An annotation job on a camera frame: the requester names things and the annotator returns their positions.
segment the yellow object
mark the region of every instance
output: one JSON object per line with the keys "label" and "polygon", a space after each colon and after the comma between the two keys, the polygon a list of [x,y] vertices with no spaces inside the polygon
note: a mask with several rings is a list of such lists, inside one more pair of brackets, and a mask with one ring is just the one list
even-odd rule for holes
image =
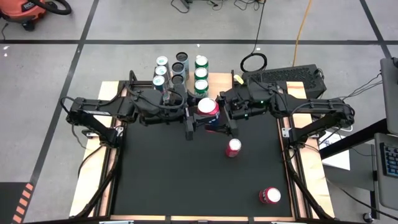
{"label": "yellow object", "polygon": [[294,67],[294,63],[296,62],[297,46],[298,46],[298,44],[299,44],[299,39],[300,39],[300,35],[301,35],[301,30],[303,29],[304,22],[305,22],[305,18],[307,18],[307,14],[308,14],[308,12],[309,12],[309,10],[310,10],[310,8],[311,8],[311,4],[312,4],[312,0],[309,0],[307,9],[305,10],[303,22],[301,22],[300,30],[298,30],[297,39],[296,39],[296,45],[295,45],[295,47],[294,47],[293,67]]}
{"label": "yellow object", "polygon": [[238,83],[240,83],[241,85],[243,85],[243,79],[239,76],[239,75],[234,75],[234,79],[236,80],[236,81],[238,81]]}

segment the floor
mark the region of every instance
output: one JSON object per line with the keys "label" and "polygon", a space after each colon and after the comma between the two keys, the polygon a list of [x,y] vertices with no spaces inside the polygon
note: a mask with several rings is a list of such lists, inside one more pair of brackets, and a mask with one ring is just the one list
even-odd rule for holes
{"label": "floor", "polygon": [[[96,98],[103,80],[126,79],[130,69],[148,80],[156,57],[173,58],[181,51],[206,55],[210,72],[240,71],[261,13],[253,5],[241,11],[233,0],[220,11],[195,1],[188,14],[178,13],[167,0],[68,2],[73,14],[47,14],[33,32],[10,24],[6,40],[0,41],[0,182],[35,185],[25,222],[63,219],[70,211],[83,150],[57,106],[61,96]],[[257,47],[268,57],[267,68],[292,65],[307,3],[266,3]],[[180,1],[175,5],[182,6]],[[395,0],[313,1],[296,65],[322,68],[328,88],[324,98],[351,93],[379,73],[381,58],[398,54],[397,7]],[[258,63],[253,59],[248,68]],[[381,86],[347,102],[356,109],[353,132],[385,117]],[[367,208],[329,188],[336,216],[361,222]],[[368,192],[344,188],[369,203]],[[381,223],[391,220],[382,217]]]}

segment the red can top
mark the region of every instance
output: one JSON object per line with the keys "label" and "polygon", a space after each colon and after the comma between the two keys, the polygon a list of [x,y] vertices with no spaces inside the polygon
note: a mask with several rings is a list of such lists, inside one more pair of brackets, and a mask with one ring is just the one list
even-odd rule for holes
{"label": "red can top", "polygon": [[229,148],[233,151],[238,151],[241,149],[242,143],[238,139],[231,139],[229,141]]}
{"label": "red can top", "polygon": [[276,189],[275,187],[270,187],[266,190],[266,194],[267,194],[267,198],[268,200],[270,200],[271,202],[278,202],[280,200],[280,192],[278,189]]}
{"label": "red can top", "polygon": [[211,98],[203,98],[198,103],[198,110],[202,113],[211,113],[216,109],[217,103]]}

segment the yellow cable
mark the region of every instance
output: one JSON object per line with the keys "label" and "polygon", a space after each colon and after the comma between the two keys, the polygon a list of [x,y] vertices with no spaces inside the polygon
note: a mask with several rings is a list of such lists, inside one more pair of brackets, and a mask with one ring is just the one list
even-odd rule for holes
{"label": "yellow cable", "polygon": [[294,63],[296,62],[297,46],[299,45],[299,39],[300,39],[301,31],[302,31],[303,26],[304,26],[305,18],[307,18],[307,14],[308,14],[308,12],[309,12],[309,10],[311,8],[311,4],[312,4],[312,0],[309,0],[307,9],[305,10],[303,22],[301,22],[300,30],[298,31],[298,34],[297,34],[296,45],[294,47],[293,67],[294,67]]}

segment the wooden table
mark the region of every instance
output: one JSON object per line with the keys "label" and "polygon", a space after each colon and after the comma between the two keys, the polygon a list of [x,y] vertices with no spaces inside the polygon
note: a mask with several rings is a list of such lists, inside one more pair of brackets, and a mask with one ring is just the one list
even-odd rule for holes
{"label": "wooden table", "polygon": [[[210,73],[209,74],[209,93],[208,96],[211,98],[216,98],[219,92],[229,90],[232,87],[232,76],[230,73]],[[190,74],[190,79],[187,81],[188,89],[193,92],[193,83],[194,78],[193,74]],[[119,82],[103,82],[98,99],[101,100],[110,100],[117,93]],[[287,82],[287,90],[290,95],[295,96],[296,98],[306,98],[305,90],[302,82]],[[112,123],[112,117],[107,116],[96,116],[98,120],[100,120],[105,126],[110,127]],[[293,121],[295,127],[301,128],[312,122],[310,114],[294,114]],[[284,118],[283,120],[284,126],[289,127],[289,120]],[[120,125],[120,121],[116,121],[114,126]],[[85,151],[84,158],[93,152],[99,145],[99,139],[93,138],[89,139],[87,142],[87,149]],[[315,139],[309,139],[307,141],[309,146],[313,146],[318,149],[318,144]],[[114,155],[116,153],[116,149],[111,149],[111,154],[109,157],[109,169],[112,167]],[[320,155],[318,152],[314,151],[310,148],[303,148],[300,150],[301,158],[302,158],[302,167],[303,173],[305,176],[305,181],[307,183],[307,188],[313,195],[313,197],[317,200],[317,202],[322,206],[324,211],[327,212],[330,216],[334,217],[333,207],[330,200],[328,186],[326,184],[325,173],[323,171],[322,161],[320,159]],[[106,154],[106,148],[101,148],[96,154],[94,154],[90,159],[88,159],[81,169],[80,176],[77,182],[75,196],[72,203],[72,208],[70,210],[70,216],[76,215],[79,213],[87,202],[92,198],[96,189],[100,184],[100,178],[102,169],[104,166],[104,158]],[[292,162],[296,169],[296,161],[292,159]],[[108,208],[108,198],[110,185],[108,185],[105,190],[101,206],[99,208],[99,215],[105,216]],[[298,209],[301,217],[307,217],[305,211],[305,205],[303,200],[303,195],[301,191],[296,186],[297,200],[298,200]],[[317,217],[315,212],[310,211],[314,218]],[[113,220],[165,220],[164,215],[159,216],[148,216],[148,215],[112,215],[111,219]],[[171,216],[171,220],[208,220],[208,221],[248,221],[248,217],[182,217],[182,216]],[[295,217],[254,217],[254,221],[257,222],[266,222],[266,221],[294,221]]]}

